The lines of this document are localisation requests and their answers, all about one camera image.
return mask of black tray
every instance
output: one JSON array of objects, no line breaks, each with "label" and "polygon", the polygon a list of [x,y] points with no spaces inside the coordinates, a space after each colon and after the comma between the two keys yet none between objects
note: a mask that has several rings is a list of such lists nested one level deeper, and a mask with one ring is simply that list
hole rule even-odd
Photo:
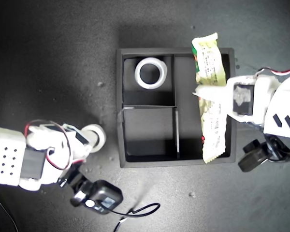
[{"label": "black tray", "polygon": [[[235,74],[234,51],[221,48],[226,78]],[[136,65],[146,57],[163,60],[164,84],[144,89],[134,79]],[[119,49],[117,112],[120,167],[158,167],[205,164],[191,48]],[[227,118],[226,152],[210,162],[235,162],[236,123]]]}]

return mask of food wrapper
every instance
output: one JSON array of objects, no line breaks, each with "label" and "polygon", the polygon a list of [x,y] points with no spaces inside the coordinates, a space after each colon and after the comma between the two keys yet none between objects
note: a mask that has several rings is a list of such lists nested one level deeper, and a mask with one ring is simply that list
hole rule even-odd
[{"label": "food wrapper", "polygon": [[[198,85],[225,86],[226,74],[217,47],[217,33],[192,40]],[[227,114],[217,102],[199,98],[203,133],[203,160],[208,163],[225,152]]]}]

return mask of table surface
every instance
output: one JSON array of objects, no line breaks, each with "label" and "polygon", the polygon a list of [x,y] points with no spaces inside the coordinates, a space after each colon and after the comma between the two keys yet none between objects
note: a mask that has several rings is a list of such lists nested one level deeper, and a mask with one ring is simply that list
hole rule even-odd
[{"label": "table surface", "polygon": [[[120,231],[290,232],[290,163],[247,174],[236,163],[119,167],[116,49],[189,47],[213,32],[220,47],[234,48],[237,75],[290,68],[290,0],[0,1],[0,126],[22,130],[35,118],[102,124],[108,140],[83,173],[122,189],[118,211],[161,203]],[[262,135],[238,125],[237,160],[254,138]],[[20,232],[113,231],[117,216],[73,208],[71,194],[57,185],[38,192],[0,186]],[[12,229],[0,208],[0,231]]]}]

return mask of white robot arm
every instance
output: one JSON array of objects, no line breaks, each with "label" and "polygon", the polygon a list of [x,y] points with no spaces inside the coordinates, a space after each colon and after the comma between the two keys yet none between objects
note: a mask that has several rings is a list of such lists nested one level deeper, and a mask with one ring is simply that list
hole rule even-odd
[{"label": "white robot arm", "polygon": [[29,123],[25,134],[0,128],[0,184],[37,191],[42,184],[56,183],[105,141],[104,130],[96,124],[79,130],[68,124]]},{"label": "white robot arm", "polygon": [[230,78],[225,87],[199,85],[195,90],[199,97],[219,102],[225,114],[264,133],[265,143],[255,140],[244,147],[245,156],[239,162],[243,172],[266,160],[290,161],[290,150],[277,137],[290,138],[290,77],[280,83],[274,76],[260,74],[266,69],[275,75],[290,74],[290,70],[265,67],[255,75]]}]

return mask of white tape roll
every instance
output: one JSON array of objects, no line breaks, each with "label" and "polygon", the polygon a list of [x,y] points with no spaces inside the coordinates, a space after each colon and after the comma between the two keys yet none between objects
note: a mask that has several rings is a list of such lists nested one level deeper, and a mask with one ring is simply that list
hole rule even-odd
[{"label": "white tape roll", "polygon": [[[155,65],[159,69],[159,72],[160,72],[159,79],[157,82],[153,84],[147,84],[141,79],[141,76],[140,76],[141,68],[146,64]],[[134,72],[134,77],[135,77],[135,81],[141,87],[146,88],[146,89],[156,89],[162,86],[162,84],[164,83],[167,72],[168,72],[168,69],[166,67],[166,64],[163,61],[157,58],[149,57],[149,58],[142,59],[138,63]]]}]

